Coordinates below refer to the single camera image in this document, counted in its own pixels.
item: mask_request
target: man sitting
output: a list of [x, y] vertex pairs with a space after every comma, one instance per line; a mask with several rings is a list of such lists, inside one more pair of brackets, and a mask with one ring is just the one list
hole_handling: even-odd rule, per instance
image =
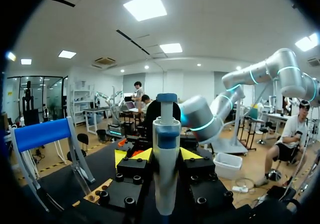
[[138, 112], [146, 114], [147, 113], [147, 109], [148, 109], [149, 105], [153, 102], [153, 100], [151, 100], [148, 95], [143, 95], [141, 97], [141, 102], [138, 105]]
[[[265, 156], [264, 177], [255, 183], [256, 187], [261, 187], [269, 182], [269, 171], [272, 167], [272, 161], [277, 161], [278, 159], [284, 162], [291, 162], [293, 159], [297, 161], [301, 160], [301, 165], [297, 172], [304, 166], [307, 160], [307, 154], [304, 155], [303, 159], [302, 154], [307, 139], [308, 129], [305, 120], [309, 109], [310, 103], [302, 100], [299, 105], [299, 114], [291, 116], [286, 121], [281, 138], [268, 150]], [[292, 175], [286, 182], [286, 185], [291, 182], [293, 178]]]

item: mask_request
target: black table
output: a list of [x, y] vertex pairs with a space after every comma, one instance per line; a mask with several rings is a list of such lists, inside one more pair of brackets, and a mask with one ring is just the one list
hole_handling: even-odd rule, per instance
[[[118, 141], [115, 141], [101, 150], [85, 157], [88, 167], [95, 178], [95, 182], [89, 185], [91, 190], [96, 189], [109, 178], [115, 178], [116, 169], [114, 149], [117, 146]], [[202, 149], [199, 153], [203, 157], [211, 155], [208, 151]], [[48, 192], [48, 194], [65, 209], [85, 196], [70, 165], [41, 178], [38, 182]], [[29, 186], [26, 185], [23, 188], [25, 192], [28, 193], [28, 196], [33, 198], [33, 203], [36, 203], [37, 201], [34, 200], [35, 198], [32, 195]], [[169, 217], [169, 223], [194, 224], [195, 218], [192, 204], [186, 197], [184, 187], [178, 178], [175, 207], [172, 215]], [[154, 181], [151, 182], [149, 192], [144, 198], [140, 223], [163, 224], [163, 217], [159, 214], [156, 208]]]

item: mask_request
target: sneaker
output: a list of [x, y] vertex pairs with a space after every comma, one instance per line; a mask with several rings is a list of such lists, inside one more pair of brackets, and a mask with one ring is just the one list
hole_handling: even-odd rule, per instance
[[269, 180], [266, 178], [266, 176], [263, 176], [263, 178], [261, 178], [260, 180], [258, 180], [254, 186], [259, 188], [263, 185], [267, 185], [269, 183]]

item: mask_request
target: black knob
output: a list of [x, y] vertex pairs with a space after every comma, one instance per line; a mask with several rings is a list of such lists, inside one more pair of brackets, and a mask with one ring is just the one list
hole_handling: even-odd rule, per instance
[[226, 198], [233, 200], [233, 196], [234, 193], [230, 190], [227, 190], [224, 194], [223, 194]]
[[100, 196], [99, 198], [100, 205], [105, 207], [110, 201], [109, 193], [106, 192], [105, 190], [102, 190], [99, 196]]
[[142, 178], [139, 175], [133, 177], [133, 184], [140, 185], [142, 183]]
[[124, 199], [124, 206], [125, 206], [125, 209], [126, 209], [127, 211], [132, 211], [132, 210], [134, 210], [135, 207], [136, 207], [136, 201], [135, 201], [135, 199], [134, 199], [133, 197], [130, 197], [130, 196], [126, 197], [126, 198]]
[[204, 207], [207, 205], [207, 199], [204, 198], [204, 197], [199, 197], [197, 200], [196, 200], [196, 203], [201, 206], [201, 207]]
[[211, 173], [209, 174], [209, 179], [210, 179], [210, 180], [217, 180], [217, 179], [218, 179], [217, 173], [211, 172]]
[[124, 175], [123, 175], [122, 173], [117, 173], [117, 174], [115, 175], [115, 181], [116, 181], [116, 182], [123, 182], [124, 179], [125, 179], [125, 177], [124, 177]]
[[192, 183], [196, 183], [199, 180], [199, 177], [197, 175], [192, 175], [190, 179]]

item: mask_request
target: person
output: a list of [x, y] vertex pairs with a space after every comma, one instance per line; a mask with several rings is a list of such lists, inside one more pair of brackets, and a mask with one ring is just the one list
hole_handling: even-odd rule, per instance
[[144, 94], [141, 97], [141, 102], [144, 103], [144, 106], [142, 107], [142, 105], [140, 104], [138, 106], [138, 112], [143, 113], [143, 114], [147, 114], [147, 109], [148, 109], [149, 105], [153, 102], [153, 100], [150, 99], [150, 97], [148, 95]]
[[136, 95], [135, 96], [132, 96], [131, 99], [134, 101], [134, 102], [138, 102], [138, 101], [141, 101], [141, 97], [145, 94], [144, 92], [144, 88], [142, 87], [142, 84], [140, 81], [136, 81], [134, 83], [134, 87], [136, 89], [135, 93]]
[[[256, 187], [261, 187], [269, 182], [269, 171], [271, 170], [272, 162], [280, 159], [287, 162], [296, 159], [301, 161], [299, 172], [303, 165], [306, 163], [307, 154], [305, 153], [302, 158], [302, 154], [305, 148], [307, 139], [307, 125], [305, 123], [308, 112], [310, 109], [310, 103], [307, 100], [302, 100], [299, 105], [299, 114], [289, 117], [286, 121], [283, 133], [280, 139], [275, 145], [270, 148], [265, 156], [264, 177], [255, 183]], [[288, 185], [293, 177], [285, 183]]]

